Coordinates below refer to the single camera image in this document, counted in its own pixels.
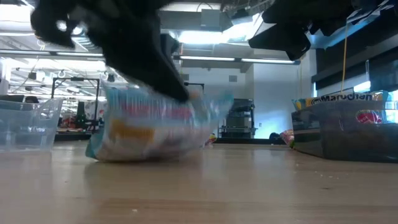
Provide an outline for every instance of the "crinkled plastic bag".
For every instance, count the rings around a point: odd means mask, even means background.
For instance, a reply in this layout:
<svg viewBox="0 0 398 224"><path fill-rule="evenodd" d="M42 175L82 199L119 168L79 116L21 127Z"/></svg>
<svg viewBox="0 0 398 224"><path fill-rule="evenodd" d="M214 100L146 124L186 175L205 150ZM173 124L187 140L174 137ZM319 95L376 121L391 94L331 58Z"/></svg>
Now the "crinkled plastic bag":
<svg viewBox="0 0 398 224"><path fill-rule="evenodd" d="M172 159L199 149L233 104L233 95L195 97L180 104L145 88L107 88L105 126L86 156L99 161Z"/></svg>

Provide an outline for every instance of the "vent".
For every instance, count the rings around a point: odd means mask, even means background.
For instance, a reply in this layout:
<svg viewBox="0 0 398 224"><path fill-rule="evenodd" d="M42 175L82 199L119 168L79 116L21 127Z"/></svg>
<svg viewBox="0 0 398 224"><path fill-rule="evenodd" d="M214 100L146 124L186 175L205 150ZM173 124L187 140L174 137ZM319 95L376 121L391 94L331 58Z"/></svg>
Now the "vent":
<svg viewBox="0 0 398 224"><path fill-rule="evenodd" d="M237 75L230 75L229 76L229 82L238 82L238 76Z"/></svg>
<svg viewBox="0 0 398 224"><path fill-rule="evenodd" d="M181 78L183 81L189 81L189 74L181 74Z"/></svg>

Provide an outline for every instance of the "clear plastic bin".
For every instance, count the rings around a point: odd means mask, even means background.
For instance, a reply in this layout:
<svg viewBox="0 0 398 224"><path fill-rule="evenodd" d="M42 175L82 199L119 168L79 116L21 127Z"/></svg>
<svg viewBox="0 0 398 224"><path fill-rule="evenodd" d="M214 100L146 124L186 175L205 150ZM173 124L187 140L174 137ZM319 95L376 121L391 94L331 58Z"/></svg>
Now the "clear plastic bin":
<svg viewBox="0 0 398 224"><path fill-rule="evenodd" d="M379 124L358 115L374 111ZM398 102L331 101L292 113L294 147L326 159L398 162Z"/></svg>
<svg viewBox="0 0 398 224"><path fill-rule="evenodd" d="M51 150L63 99L45 103L0 101L0 152Z"/></svg>

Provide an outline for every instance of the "wooden table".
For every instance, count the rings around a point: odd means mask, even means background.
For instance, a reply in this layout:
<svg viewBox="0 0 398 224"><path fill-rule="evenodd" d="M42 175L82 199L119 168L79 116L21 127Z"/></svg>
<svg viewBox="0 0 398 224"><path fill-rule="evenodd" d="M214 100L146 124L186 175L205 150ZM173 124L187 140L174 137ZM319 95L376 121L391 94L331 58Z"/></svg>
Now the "wooden table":
<svg viewBox="0 0 398 224"><path fill-rule="evenodd" d="M245 145L103 164L85 144L0 154L0 224L398 223L397 164Z"/></svg>

